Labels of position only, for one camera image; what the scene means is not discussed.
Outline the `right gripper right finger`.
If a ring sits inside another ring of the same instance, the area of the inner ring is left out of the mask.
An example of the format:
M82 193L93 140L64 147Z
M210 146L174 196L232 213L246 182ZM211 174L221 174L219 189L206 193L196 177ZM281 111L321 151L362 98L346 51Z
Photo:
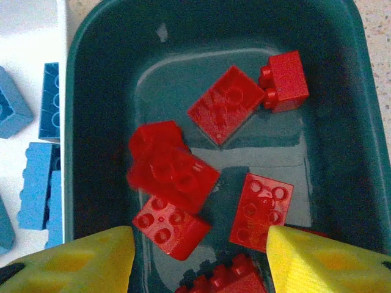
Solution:
M391 256L287 226L270 226L276 293L391 293Z

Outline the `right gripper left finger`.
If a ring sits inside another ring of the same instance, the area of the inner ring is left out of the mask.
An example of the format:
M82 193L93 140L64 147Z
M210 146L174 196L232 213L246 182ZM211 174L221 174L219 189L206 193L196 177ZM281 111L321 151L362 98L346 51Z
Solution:
M0 293L127 293L135 252L130 226L110 228L0 268Z

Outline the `red lego brick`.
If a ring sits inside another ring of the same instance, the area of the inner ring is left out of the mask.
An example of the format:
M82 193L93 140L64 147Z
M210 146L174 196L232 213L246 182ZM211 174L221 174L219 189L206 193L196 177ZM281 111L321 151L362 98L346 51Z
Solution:
M133 225L164 253L179 261L210 232L211 225L168 201L152 196L133 219Z
M265 91L233 65L188 109L188 115L221 146L248 120L264 97Z
M284 225L294 185L247 173L229 241L266 252L268 230Z
M271 56L260 68L258 84L265 91L264 108L274 114L295 110L309 97L298 51Z
M147 167L152 176L147 190L191 214L200 212L220 176L193 154L169 146L150 154Z
M268 293L263 278L253 260L239 254L232 259L232 265L221 264L207 278L201 275L192 283L192 288L180 286L174 293Z
M166 120L143 124L136 129L128 143L133 163L126 174L132 189L141 187L144 179L152 179L150 160L154 155L166 159L172 148L190 152L183 140L181 128L173 121Z

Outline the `light blue lego brick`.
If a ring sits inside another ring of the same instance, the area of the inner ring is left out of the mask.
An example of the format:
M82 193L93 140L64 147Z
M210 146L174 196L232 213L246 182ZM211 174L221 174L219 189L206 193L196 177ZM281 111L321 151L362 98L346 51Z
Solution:
M11 76L0 66L0 138L8 139L30 124L34 114Z

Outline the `dark green plastic container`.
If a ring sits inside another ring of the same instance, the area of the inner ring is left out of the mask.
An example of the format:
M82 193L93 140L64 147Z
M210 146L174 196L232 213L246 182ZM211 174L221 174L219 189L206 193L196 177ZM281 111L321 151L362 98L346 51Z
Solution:
M299 51L310 95L262 107L223 146L188 108L232 65L252 79L268 57ZM212 230L185 261L139 230L129 293L174 293L244 253L274 290L264 253L229 241L245 175L294 186L292 226L391 255L391 166L365 31L353 0L104 0L70 48L65 99L65 237L129 225L148 200L130 189L128 141L173 120L221 173L200 213Z

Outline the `white plastic container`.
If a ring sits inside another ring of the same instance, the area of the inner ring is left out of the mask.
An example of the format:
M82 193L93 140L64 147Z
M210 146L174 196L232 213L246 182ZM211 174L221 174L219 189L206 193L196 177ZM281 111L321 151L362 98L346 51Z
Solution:
M10 251L0 255L0 267L45 249L48 230L18 227L20 192L23 189L25 152L31 142L60 145L60 171L64 140L65 63L67 50L64 23L58 23L61 0L0 0L0 66L11 76L34 114L33 121L8 139L0 138L0 196L9 215L15 242ZM46 63L59 63L60 141L38 137L42 103L43 71Z

